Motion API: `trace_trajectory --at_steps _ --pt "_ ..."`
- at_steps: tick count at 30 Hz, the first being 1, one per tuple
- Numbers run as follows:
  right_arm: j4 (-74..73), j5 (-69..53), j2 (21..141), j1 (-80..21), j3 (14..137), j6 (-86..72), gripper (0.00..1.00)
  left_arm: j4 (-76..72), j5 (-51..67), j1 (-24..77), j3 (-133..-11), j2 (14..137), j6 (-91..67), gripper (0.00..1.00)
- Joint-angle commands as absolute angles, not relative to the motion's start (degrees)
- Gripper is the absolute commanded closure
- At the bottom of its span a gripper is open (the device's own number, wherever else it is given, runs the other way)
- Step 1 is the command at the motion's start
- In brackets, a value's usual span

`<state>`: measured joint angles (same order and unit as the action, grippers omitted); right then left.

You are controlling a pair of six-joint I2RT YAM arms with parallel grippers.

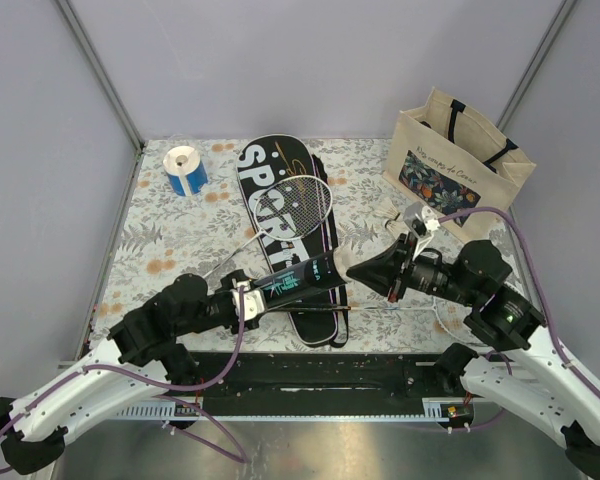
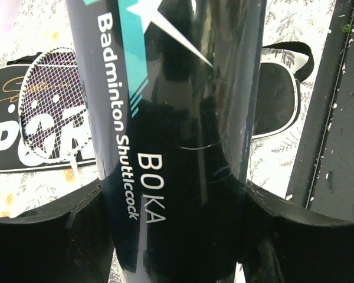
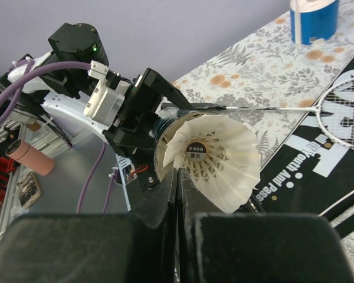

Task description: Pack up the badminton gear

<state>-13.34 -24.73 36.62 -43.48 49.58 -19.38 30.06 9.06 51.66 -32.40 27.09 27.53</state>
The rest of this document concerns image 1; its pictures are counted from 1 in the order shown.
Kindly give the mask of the white feather shuttlecock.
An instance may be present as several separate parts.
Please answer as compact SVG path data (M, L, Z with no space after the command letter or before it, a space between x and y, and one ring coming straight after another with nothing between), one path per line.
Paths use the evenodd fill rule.
M401 210L389 198L384 198L378 206L378 214L384 218L394 218L401 215Z
M403 234L408 230L406 224L404 223L403 216L398 214L393 218L389 218L384 223L385 229L397 238L400 234Z
M333 261L338 275L349 282L347 271L355 264L356 258L352 250L348 247L339 246L333 250Z

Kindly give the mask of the black teal shuttlecock tube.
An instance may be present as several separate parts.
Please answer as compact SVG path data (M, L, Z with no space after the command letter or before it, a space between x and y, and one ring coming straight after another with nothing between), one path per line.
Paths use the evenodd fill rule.
M268 309L301 301L344 284L345 279L336 268L333 251L253 282L254 288L262 292Z

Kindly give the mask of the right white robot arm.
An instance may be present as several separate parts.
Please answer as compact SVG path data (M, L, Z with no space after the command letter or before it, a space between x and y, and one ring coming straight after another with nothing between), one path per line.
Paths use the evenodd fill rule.
M597 383L590 373L575 371L545 316L507 285L511 271L488 240L467 243L446 263L430 248L418 254L416 238L408 234L350 267L347 276L391 302L412 289L469 308L464 323L471 333L525 368L541 387L499 373L476 350L454 343L435 362L437 388L449 396L465 390L498 404L550 437L582 473L600 479L600 398L591 390Z

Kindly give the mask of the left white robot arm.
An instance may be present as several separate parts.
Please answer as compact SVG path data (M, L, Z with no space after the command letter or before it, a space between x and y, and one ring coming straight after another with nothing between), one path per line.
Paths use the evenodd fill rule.
M243 272L209 293L206 280L184 274L129 311L86 356L26 396L0 397L0 475L29 475L54 463L82 434L134 403L203 391L235 364L202 380L179 337L218 327L242 337L266 310L262 291Z

